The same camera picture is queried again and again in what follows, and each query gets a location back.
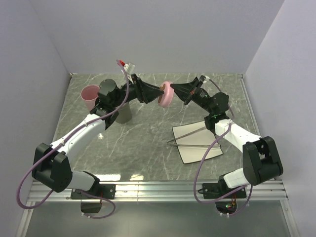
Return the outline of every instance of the pink ring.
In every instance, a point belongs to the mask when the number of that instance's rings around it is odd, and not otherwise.
[[[170,81],[165,81],[163,84],[161,84],[161,87],[164,87],[164,94],[162,95],[162,98],[160,100],[160,102],[158,102],[159,106],[166,108],[170,105],[172,98],[173,98],[173,94],[174,94],[174,90],[173,88],[170,86],[172,84],[172,82]]]

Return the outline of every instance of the white wall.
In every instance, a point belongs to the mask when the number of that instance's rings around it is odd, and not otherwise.
[[[50,143],[69,74],[29,1],[0,1],[0,236],[15,236],[15,191],[36,146]],[[22,200],[31,186],[27,180]]]
[[[285,0],[246,72],[262,135],[272,136],[303,237],[316,235],[316,1]]]
[[[72,73],[244,73],[283,0],[31,0]]]

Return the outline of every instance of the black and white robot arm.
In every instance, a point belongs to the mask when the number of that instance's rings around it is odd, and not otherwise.
[[[129,82],[127,101],[138,99],[139,102],[147,104],[164,94],[159,87],[143,82],[135,74],[132,74],[130,78],[132,81]],[[204,82],[205,77],[201,76],[189,83],[171,84],[171,87],[174,93],[184,101],[184,104],[188,104],[192,100],[209,112],[204,120],[206,128],[214,134],[222,135],[227,131],[229,124],[232,123],[230,132],[224,138],[243,153],[243,168],[220,176],[218,184],[221,187],[222,194],[242,185],[257,185],[280,176],[283,173],[283,168],[274,140],[270,137],[261,138],[232,122],[225,113],[228,110],[228,95],[219,92],[214,96],[209,96],[201,88]],[[36,149],[34,163],[59,144],[63,144],[63,146],[38,165],[32,172],[32,176],[56,192],[69,188],[84,190],[91,195],[100,197],[100,180],[88,172],[73,170],[70,162],[95,136],[106,130],[115,121],[118,113],[105,120],[98,120],[89,125],[86,123],[113,111],[123,101],[125,95],[126,85],[118,88],[111,79],[101,82],[95,107],[84,121],[77,126],[85,124],[86,127],[66,143],[64,143],[64,138],[77,127],[63,138],[50,144],[50,146],[44,143],[40,144]]]

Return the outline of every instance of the marble tabletop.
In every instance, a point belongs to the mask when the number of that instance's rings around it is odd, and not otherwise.
[[[192,81],[199,73],[190,74],[138,74],[145,82],[160,86],[164,81],[184,83]],[[214,79],[223,92],[230,96],[230,104],[236,115],[235,122],[255,133],[255,128],[239,74],[204,74]],[[81,100],[81,90],[90,84],[99,85],[104,79],[113,79],[118,85],[124,83],[122,74],[73,75],[55,138],[78,125],[88,114]],[[203,88],[210,95],[217,93],[211,82]],[[101,176],[102,180],[193,180],[198,163],[183,164],[178,149],[167,145],[173,139],[172,126],[202,121],[208,115],[195,103],[184,106],[174,96],[171,105],[162,108],[154,101],[141,104],[130,102],[132,120],[125,124],[114,123],[82,148],[71,161],[73,169],[88,171]],[[223,155],[204,162],[199,179],[217,179],[218,176],[242,166],[241,152],[222,139]]]

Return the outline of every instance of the red cable tip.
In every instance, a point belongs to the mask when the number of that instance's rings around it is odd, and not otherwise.
[[[122,64],[122,66],[124,67],[125,63],[124,63],[122,60],[120,60],[119,62],[120,62],[120,63]]]

